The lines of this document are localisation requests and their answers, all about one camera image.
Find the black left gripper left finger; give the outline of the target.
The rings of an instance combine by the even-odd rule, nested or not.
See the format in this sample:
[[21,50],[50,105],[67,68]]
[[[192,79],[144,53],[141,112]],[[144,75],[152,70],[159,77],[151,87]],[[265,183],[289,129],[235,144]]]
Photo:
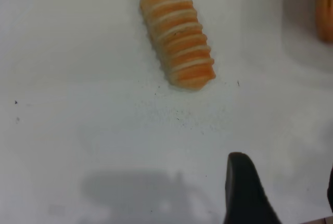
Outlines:
[[281,223],[268,201],[254,163],[244,153],[228,155],[225,201],[224,223]]

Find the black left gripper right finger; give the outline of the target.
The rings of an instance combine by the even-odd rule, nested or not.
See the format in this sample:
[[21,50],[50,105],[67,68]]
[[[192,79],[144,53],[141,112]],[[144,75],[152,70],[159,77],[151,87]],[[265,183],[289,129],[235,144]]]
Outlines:
[[327,199],[329,202],[330,209],[333,212],[333,168],[331,169],[330,177],[329,177],[329,184],[328,184],[328,189],[327,189]]

